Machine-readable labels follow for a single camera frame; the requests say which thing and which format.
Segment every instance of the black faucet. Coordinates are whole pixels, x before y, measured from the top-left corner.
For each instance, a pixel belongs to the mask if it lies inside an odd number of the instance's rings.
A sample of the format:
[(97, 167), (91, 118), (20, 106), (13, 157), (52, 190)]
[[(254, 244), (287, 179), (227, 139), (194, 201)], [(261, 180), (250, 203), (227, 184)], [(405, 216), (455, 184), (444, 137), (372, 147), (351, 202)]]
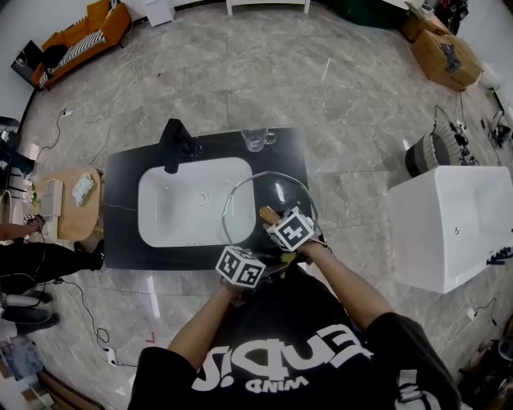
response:
[(170, 119), (160, 137), (159, 147), (166, 158), (164, 170), (176, 174), (182, 155), (194, 156), (201, 152), (201, 145), (193, 138), (179, 119)]

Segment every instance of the black pants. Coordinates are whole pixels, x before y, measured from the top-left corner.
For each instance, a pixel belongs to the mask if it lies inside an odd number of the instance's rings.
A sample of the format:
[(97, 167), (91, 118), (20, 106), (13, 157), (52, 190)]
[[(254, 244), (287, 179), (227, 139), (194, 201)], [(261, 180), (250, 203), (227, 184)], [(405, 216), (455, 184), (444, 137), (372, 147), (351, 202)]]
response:
[(91, 254), (73, 252), (53, 243), (0, 246), (0, 289), (6, 294), (21, 295), (37, 283), (91, 267)]

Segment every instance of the power strip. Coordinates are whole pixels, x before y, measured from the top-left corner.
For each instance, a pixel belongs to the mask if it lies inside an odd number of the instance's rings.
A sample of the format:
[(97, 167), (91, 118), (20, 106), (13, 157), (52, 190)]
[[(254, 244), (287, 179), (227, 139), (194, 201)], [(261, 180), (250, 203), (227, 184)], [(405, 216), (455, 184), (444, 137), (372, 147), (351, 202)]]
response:
[(115, 350), (113, 348), (105, 347), (105, 352), (107, 353), (107, 362), (113, 367), (117, 368), (118, 360), (115, 355)]
[(456, 120), (456, 126), (462, 131), (462, 134), (467, 136), (467, 129), (465, 128), (465, 124), (463, 124), (459, 119)]

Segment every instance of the black chair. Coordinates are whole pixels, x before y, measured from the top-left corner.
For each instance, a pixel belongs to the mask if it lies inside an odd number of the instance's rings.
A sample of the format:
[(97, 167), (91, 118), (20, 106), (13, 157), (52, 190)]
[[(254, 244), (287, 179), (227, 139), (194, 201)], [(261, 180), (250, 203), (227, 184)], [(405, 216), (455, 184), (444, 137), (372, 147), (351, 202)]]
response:
[(11, 119), (9, 117), (0, 116), (0, 131), (16, 131), (19, 127), (19, 121), (17, 119)]

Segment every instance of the drain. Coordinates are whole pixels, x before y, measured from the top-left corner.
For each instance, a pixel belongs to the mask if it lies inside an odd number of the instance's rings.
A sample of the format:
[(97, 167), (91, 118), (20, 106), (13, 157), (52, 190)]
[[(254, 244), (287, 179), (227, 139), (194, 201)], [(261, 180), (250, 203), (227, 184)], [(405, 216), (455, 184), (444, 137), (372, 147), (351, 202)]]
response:
[(206, 192), (198, 192), (195, 197), (195, 202), (198, 207), (202, 207), (208, 202), (208, 194)]

